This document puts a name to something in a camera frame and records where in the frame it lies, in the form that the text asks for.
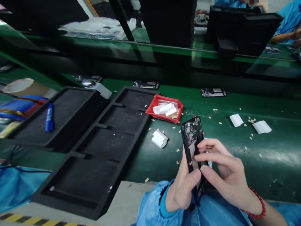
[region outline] blue cloth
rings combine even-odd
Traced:
[[[246,213],[228,203],[217,191],[209,191],[203,195],[200,206],[193,211],[177,210],[176,213],[164,218],[160,212],[159,200],[168,181],[159,182],[152,191],[142,198],[137,217],[137,226],[245,226],[250,225]],[[290,203],[271,203],[285,218],[289,226],[301,225],[301,205]]]
[[[240,0],[216,0],[216,6],[223,6],[223,7],[232,7],[232,8],[246,8],[247,4]]]
[[[49,174],[50,172],[24,173],[15,168],[0,169],[0,213],[28,203]]]
[[[283,7],[279,13],[282,17],[284,17],[281,25],[279,26],[276,34],[279,33],[290,33],[293,32],[295,27],[301,21],[301,0],[294,0],[291,3],[288,3],[285,7]],[[292,44],[295,40],[283,41],[284,43]]]

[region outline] phone frame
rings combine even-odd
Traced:
[[[184,144],[184,150],[185,150],[185,154],[186,154],[186,160],[187,160],[187,166],[188,166],[188,171],[191,173],[194,169],[193,166],[190,165],[189,163],[192,161],[191,159],[191,154],[190,154],[190,149],[189,149],[189,144],[188,144],[188,137],[186,136],[186,131],[185,131],[185,126],[188,123],[194,123],[196,120],[199,120],[200,122],[200,133],[197,134],[197,140],[195,142],[195,150],[194,150],[194,155],[199,154],[198,149],[197,149],[197,145],[204,139],[204,135],[203,135],[203,129],[202,129],[202,123],[201,123],[201,118],[199,116],[196,116],[195,118],[192,118],[186,122],[184,122],[181,125],[181,133],[182,133],[182,139],[183,139],[183,144]],[[198,168],[200,169],[201,166],[205,164],[208,165],[208,162],[198,162]],[[205,177],[201,177],[200,183],[199,183],[199,187],[197,187],[197,185],[193,188],[192,190],[192,194],[194,196],[194,201],[195,201],[195,205],[199,206],[200,205],[200,199],[202,197],[202,195],[205,193],[205,187],[207,185],[207,180]]]

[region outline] blue marker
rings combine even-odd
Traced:
[[[51,132],[53,130],[52,113],[53,113],[53,104],[49,104],[47,110],[46,126],[45,126],[46,132]]]

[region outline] white bottle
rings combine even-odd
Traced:
[[[100,95],[105,98],[109,99],[112,95],[112,92],[108,90],[104,85],[101,83],[97,83],[91,79],[83,79],[82,84],[85,86],[86,89],[95,89],[100,92]]]

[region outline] red plastic bin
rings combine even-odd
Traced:
[[[179,111],[177,119],[173,119],[171,117],[167,117],[167,116],[164,116],[164,115],[155,114],[154,111],[153,111],[153,107],[158,106],[158,100],[166,100],[166,101],[178,103],[178,108],[180,109],[180,111]],[[183,111],[183,104],[179,100],[169,98],[169,97],[160,96],[160,95],[155,95],[153,101],[151,102],[150,106],[148,107],[148,109],[146,110],[145,113],[153,116],[154,118],[161,119],[161,120],[168,121],[168,122],[173,122],[173,123],[177,124],[178,121],[180,120],[182,111]]]

